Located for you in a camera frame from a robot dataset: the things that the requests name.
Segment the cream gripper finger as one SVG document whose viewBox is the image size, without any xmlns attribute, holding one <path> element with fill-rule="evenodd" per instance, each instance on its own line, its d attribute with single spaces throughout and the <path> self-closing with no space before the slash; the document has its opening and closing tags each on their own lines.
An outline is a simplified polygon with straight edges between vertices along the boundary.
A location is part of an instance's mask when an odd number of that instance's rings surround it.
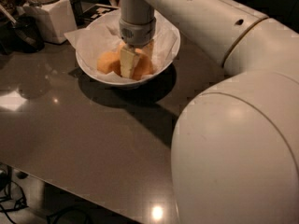
<svg viewBox="0 0 299 224">
<path fill-rule="evenodd" d="M 154 40 L 151 40 L 145 47 L 142 48 L 142 53 L 152 59 L 154 49 Z"/>
<path fill-rule="evenodd" d="M 121 76 L 132 78 L 139 59 L 140 55 L 135 51 L 134 47 L 124 45 L 120 51 Z"/>
</svg>

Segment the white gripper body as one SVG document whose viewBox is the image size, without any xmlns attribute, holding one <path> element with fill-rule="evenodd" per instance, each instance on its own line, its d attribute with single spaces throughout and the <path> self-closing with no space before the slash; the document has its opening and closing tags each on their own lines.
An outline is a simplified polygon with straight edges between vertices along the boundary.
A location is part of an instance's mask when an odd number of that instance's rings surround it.
<svg viewBox="0 0 299 224">
<path fill-rule="evenodd" d="M 155 35 L 156 18 L 145 24 L 134 24 L 120 18 L 120 36 L 129 46 L 142 48 L 152 40 Z"/>
</svg>

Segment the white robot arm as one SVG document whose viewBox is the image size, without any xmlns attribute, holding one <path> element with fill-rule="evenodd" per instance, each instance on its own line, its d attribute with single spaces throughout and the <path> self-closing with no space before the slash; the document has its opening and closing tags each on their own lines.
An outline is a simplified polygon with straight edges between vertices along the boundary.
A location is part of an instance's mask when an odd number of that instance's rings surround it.
<svg viewBox="0 0 299 224">
<path fill-rule="evenodd" d="M 121 0 L 171 21 L 228 74 L 178 118 L 171 169 L 179 224 L 299 224 L 298 35 L 234 0 Z"/>
</svg>

